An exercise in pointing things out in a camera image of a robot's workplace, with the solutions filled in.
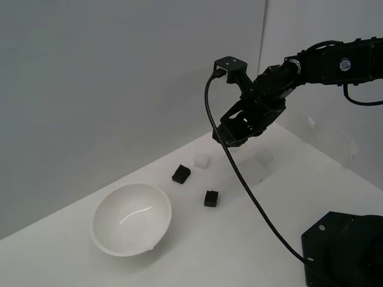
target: bowl rim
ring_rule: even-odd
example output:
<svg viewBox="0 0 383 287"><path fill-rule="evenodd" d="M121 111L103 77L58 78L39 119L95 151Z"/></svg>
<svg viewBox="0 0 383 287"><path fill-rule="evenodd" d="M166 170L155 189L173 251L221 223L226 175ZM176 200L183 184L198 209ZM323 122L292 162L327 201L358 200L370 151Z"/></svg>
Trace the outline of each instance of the bowl rim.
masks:
<svg viewBox="0 0 383 287"><path fill-rule="evenodd" d="M154 188L155 190L157 190L161 195L162 197L165 199L165 202L166 202L166 205L168 207L168 213L169 213L169 219L166 223L166 228L163 229L161 235L159 236L157 242L151 247L151 248L148 248L148 249L145 249L143 251L138 251L138 252L116 252L116 251L112 251L106 247L104 247L97 239L96 235L95 235L95 231L93 229L93 223L94 223L94 220L95 220L95 216L96 216L96 212L98 211L100 205L102 202L104 202L104 200L110 196L113 192L123 188L123 187L126 187L128 185L136 185L136 184L141 184L141 185L146 185L148 187L151 187L151 188ZM148 183L145 183L145 182L130 182L128 184L124 184L120 187L117 187L116 189L108 192L107 195L105 195L102 200L97 204L97 206L95 207L94 211L93 211L93 215L92 215L92 220L91 220L91 223L90 223L90 237L92 238L93 242L95 243L95 245L101 250L101 251L104 251L106 254L109 254L109 255L112 255L112 256L117 256L117 257L129 257L129 256L134 256L134 255L137 255L137 254L141 254L141 253L144 253L145 251L148 251L148 250L152 250L159 242L160 240L162 239L162 237L165 235L165 233L167 232L168 228L169 228L169 225L170 225L170 221L171 221L171 218L172 218L172 205L171 205L171 202L169 200L169 197L168 195L159 187L153 185L153 184L148 184Z"/></svg>

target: table surface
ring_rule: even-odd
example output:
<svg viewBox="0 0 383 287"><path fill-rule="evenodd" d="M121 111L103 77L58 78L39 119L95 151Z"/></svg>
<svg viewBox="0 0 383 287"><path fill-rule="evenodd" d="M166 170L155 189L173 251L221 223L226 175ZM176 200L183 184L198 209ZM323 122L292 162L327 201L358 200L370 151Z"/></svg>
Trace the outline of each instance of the table surface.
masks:
<svg viewBox="0 0 383 287"><path fill-rule="evenodd" d="M266 170L257 153L267 147ZM207 170L193 166L207 152ZM233 150L233 156L276 228L301 252L300 235L328 211L383 215L383 192L277 124ZM184 185L171 181L179 164ZM163 189L172 221L151 251L129 258L104 254L92 242L96 205L130 182ZM216 208L206 190L220 192ZM303 266L275 238L210 135L0 241L1 286L259 286L304 287Z"/></svg>

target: white backdrop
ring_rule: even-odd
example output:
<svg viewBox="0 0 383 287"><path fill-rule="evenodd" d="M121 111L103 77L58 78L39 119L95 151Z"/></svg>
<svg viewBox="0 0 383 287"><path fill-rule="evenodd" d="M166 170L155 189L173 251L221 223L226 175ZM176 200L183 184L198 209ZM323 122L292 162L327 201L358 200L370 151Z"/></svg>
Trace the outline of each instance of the white backdrop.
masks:
<svg viewBox="0 0 383 287"><path fill-rule="evenodd" d="M255 76L264 11L265 0L2 1L0 239L206 133L214 60L239 57ZM218 115L239 90L214 83L211 95Z"/></svg>
<svg viewBox="0 0 383 287"><path fill-rule="evenodd" d="M383 37L379 0L269 0L260 71L325 40ZM383 99L383 80L350 86L350 96ZM315 127L307 124L308 117ZM383 106L349 103L341 87L305 85L287 98L278 123L383 189Z"/></svg>

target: cable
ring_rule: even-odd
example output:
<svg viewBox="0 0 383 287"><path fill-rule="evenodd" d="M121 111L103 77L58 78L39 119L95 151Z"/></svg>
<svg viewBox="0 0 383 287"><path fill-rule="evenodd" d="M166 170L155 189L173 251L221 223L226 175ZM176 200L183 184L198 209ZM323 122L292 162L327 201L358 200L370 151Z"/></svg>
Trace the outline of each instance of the cable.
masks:
<svg viewBox="0 0 383 287"><path fill-rule="evenodd" d="M326 283L328 283L328 284L330 284L331 286L334 286L334 287L339 287L337 284L333 283L329 278L327 278L326 276L322 275L321 273L319 273L315 269L313 269L311 267L311 262L309 260L305 259L304 257L302 257L298 252L296 252L288 244L288 242L285 240L285 238L283 238L283 236L275 228L275 226L273 225L273 223L271 222L271 220L267 216L266 212L263 210L262 206L260 205L260 203L258 202L256 197L254 196L253 192L250 190L250 187L246 183L246 181L245 181L244 177L242 176L241 172L239 171L239 169L238 169L238 167L237 167L237 165L236 165L236 163L235 163L235 161L234 161L234 159L233 159L233 157L232 157L232 155L231 155L231 153L230 153L230 151L229 151L229 149L227 147L226 142L222 139L222 136L221 136L220 132L218 131L217 126L215 125L215 122L214 122L214 119L213 119L213 117L211 115L211 111L210 111L210 107L209 107L209 88L210 88L210 84L211 84L211 82L214 79L221 78L225 74L226 74L226 71L224 71L222 69L217 69L210 76L210 78L209 78L209 80L208 80L208 82L206 83L206 86L205 86L205 109L206 109L206 113L208 114L208 118L209 118L211 127L213 128L214 133L217 135L218 140L220 141L220 143L222 145L222 148L223 148L227 158L229 159L230 164L233 167L233 170L234 170L235 174L237 175L239 181L241 182L241 184L245 188L245 190L246 190L247 194L249 195L250 199L253 201L253 203L255 204L255 206L257 207L259 212L261 213L261 216L266 221L266 223L270 227L270 229L273 231L274 235L279 239L279 241L291 252L291 254L293 254L300 262L302 262L305 266L307 266L307 268L310 268L313 272L315 272L320 277L322 277L326 281Z"/></svg>
<svg viewBox="0 0 383 287"><path fill-rule="evenodd" d="M320 43L317 43L317 44L309 47L306 50L306 53L310 52L310 51L314 51L314 50L319 49L321 47L325 47L325 46L329 46L329 45L336 45L336 44L339 44L339 43L341 43L341 42L340 41L334 41L334 40L320 42Z"/></svg>
<svg viewBox="0 0 383 287"><path fill-rule="evenodd" d="M351 103L358 105L358 106L380 106L380 105L383 105L383 100L379 100L377 102L367 102L367 103L358 102L357 100L353 100L348 95L348 85L347 84L343 85L343 94L345 95L345 98L347 100L349 100Z"/></svg>

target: white bowl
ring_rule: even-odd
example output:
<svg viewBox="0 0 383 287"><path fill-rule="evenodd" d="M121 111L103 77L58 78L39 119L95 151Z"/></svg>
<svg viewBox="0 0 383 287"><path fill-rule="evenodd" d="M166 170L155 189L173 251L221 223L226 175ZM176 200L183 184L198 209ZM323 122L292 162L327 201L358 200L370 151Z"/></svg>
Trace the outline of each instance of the white bowl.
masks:
<svg viewBox="0 0 383 287"><path fill-rule="evenodd" d="M95 210L90 235L107 254L128 257L151 250L169 227L167 195L147 184L129 184L109 193Z"/></svg>

